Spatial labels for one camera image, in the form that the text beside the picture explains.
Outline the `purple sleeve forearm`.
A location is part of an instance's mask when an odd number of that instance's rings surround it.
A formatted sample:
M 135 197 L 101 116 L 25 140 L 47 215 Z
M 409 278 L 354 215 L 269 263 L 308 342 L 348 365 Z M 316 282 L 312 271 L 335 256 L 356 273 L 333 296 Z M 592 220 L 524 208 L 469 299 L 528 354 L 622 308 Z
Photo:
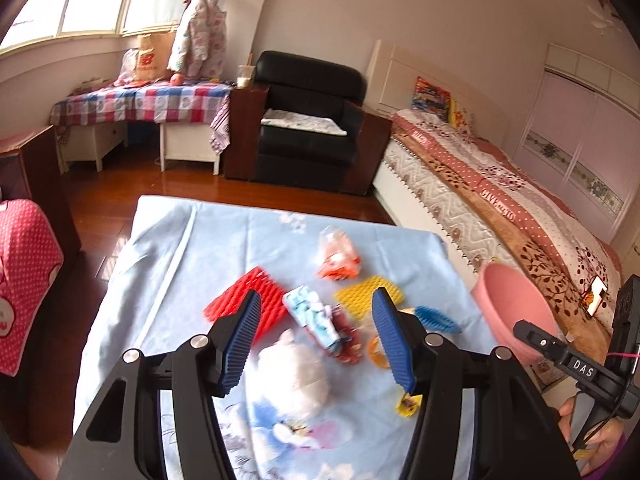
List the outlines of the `purple sleeve forearm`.
M 612 463 L 615 462 L 617 455 L 620 454 L 620 451 L 624 448 L 626 442 L 627 438 L 623 434 L 620 437 L 620 440 L 618 441 L 615 451 L 613 452 L 611 457 L 602 466 L 583 476 L 582 480 L 601 480 L 604 474 L 612 467 Z

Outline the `person's right hand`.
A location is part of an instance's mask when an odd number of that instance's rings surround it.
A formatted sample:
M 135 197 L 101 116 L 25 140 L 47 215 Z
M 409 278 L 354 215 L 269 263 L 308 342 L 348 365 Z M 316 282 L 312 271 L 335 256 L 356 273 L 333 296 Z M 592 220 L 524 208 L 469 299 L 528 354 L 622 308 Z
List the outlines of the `person's right hand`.
M 570 423 L 575 411 L 575 401 L 576 396 L 572 396 L 559 409 L 561 416 L 559 428 L 566 442 L 570 442 Z M 588 444 L 590 446 L 595 445 L 596 448 L 587 463 L 580 468 L 582 478 L 602 467 L 614 455 L 623 435 L 624 424 L 619 419 L 613 418 L 591 436 Z

